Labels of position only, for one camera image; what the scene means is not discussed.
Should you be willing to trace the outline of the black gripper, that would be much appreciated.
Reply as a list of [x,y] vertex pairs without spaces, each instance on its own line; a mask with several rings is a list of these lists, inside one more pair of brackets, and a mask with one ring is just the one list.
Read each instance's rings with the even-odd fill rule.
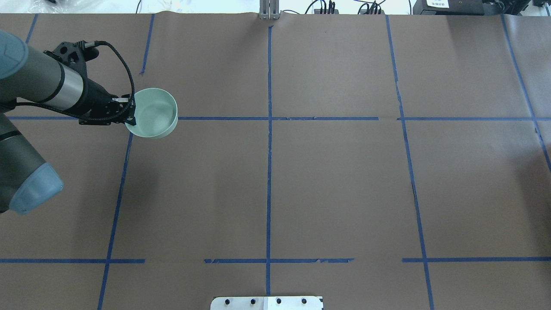
[[[88,61],[99,55],[98,47],[109,47],[122,63],[130,81],[130,94],[118,97],[88,77]],[[77,118],[81,125],[136,125],[135,86],[130,69],[116,48],[106,41],[63,42],[43,53],[59,63],[60,82],[43,100],[50,110]]]

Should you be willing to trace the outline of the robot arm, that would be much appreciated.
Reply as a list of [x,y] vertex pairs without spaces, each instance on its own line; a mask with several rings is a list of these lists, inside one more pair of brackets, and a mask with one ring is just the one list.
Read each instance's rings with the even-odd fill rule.
[[[117,96],[89,78],[87,63],[108,47],[122,63],[130,93]],[[135,85],[116,48],[102,40],[62,42],[39,51],[2,30],[1,51],[1,212],[27,214],[56,196],[64,183],[54,167],[33,147],[7,114],[33,107],[77,119],[80,125],[136,125]]]

